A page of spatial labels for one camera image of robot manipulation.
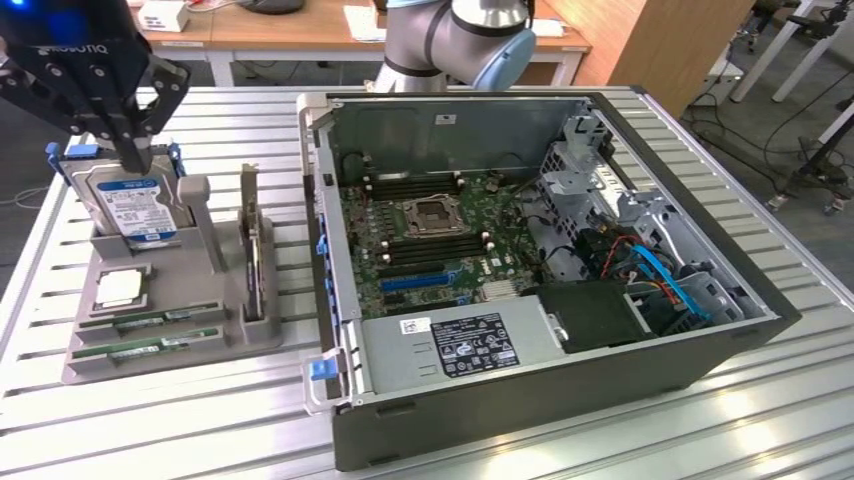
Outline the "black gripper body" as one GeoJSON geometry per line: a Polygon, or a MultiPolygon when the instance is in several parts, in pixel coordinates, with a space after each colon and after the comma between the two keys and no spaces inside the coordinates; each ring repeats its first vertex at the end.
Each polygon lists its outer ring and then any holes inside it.
{"type": "Polygon", "coordinates": [[[78,75],[103,67],[127,96],[131,56],[151,52],[124,1],[4,1],[2,39],[6,65],[32,72],[60,62],[78,75]]]}

